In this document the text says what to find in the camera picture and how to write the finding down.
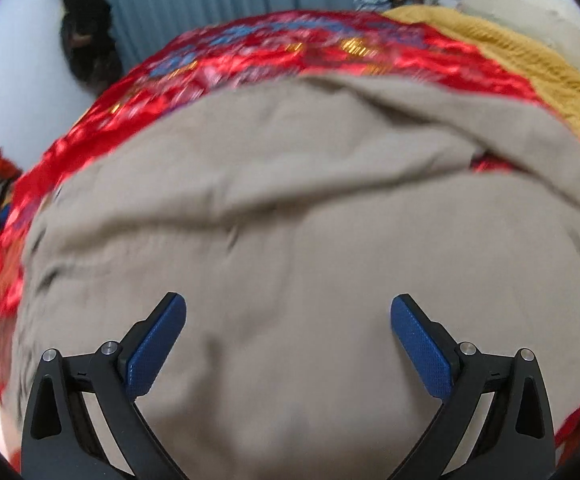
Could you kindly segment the beige pants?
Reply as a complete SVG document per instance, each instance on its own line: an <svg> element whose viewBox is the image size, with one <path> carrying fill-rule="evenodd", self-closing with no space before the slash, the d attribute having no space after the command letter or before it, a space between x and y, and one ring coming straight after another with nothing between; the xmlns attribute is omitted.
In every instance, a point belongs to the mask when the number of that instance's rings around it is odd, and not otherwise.
<svg viewBox="0 0 580 480"><path fill-rule="evenodd" d="M382 479L436 411L389 324L537 356L580 406L580 141L544 108L401 77L220 90L68 178L37 212L3 393L41 353L188 321L140 410L195 479Z"/></svg>

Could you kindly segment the yellow dotted blanket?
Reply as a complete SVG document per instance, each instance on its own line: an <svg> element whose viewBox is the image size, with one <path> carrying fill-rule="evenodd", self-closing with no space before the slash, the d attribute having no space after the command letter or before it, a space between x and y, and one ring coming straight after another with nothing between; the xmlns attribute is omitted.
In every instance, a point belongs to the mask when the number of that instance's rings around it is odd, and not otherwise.
<svg viewBox="0 0 580 480"><path fill-rule="evenodd" d="M524 77L580 140L580 71L560 54L528 36L445 6L401 6L383 13L406 24L426 24L442 35L472 44L505 70Z"/></svg>

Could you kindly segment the black hanging coat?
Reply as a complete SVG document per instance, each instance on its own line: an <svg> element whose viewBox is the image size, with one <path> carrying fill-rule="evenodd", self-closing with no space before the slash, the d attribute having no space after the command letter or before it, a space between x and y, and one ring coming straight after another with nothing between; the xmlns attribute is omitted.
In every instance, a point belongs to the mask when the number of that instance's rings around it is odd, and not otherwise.
<svg viewBox="0 0 580 480"><path fill-rule="evenodd" d="M110 34L112 8L106 0L62 0L61 44L73 76L99 96L122 77L122 62Z"/></svg>

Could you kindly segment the red floral satin quilt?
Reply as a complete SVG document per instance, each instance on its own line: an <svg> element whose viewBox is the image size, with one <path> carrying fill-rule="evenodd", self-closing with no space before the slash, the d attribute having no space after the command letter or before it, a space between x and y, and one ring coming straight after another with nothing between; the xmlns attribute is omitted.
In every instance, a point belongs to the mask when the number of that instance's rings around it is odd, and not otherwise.
<svg viewBox="0 0 580 480"><path fill-rule="evenodd" d="M12 364L12 342L24 295L23 252L32 222L68 178L110 155L156 120L220 90L321 75L401 77L446 90L501 96L544 108L529 81L472 44L426 24L370 13L289 12L187 32L134 68L18 180L12 214L0 235L0 403ZM557 430L564 456L580 446L580 406Z"/></svg>

